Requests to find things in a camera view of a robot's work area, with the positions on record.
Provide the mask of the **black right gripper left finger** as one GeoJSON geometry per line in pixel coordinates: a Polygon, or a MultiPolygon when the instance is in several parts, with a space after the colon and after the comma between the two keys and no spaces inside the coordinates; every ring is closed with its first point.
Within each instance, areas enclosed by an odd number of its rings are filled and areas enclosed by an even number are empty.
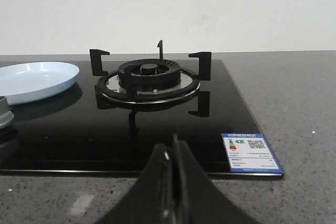
{"type": "Polygon", "coordinates": [[[173,223],[172,160],[156,144],[138,180],[97,223],[173,223]]]}

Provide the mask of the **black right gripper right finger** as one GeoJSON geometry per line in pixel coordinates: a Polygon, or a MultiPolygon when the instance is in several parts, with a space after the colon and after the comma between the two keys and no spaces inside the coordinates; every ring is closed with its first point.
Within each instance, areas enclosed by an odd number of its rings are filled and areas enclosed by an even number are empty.
{"type": "Polygon", "coordinates": [[[251,223],[251,217],[225,197],[211,182],[188,144],[173,137],[177,181],[177,223],[251,223]]]}

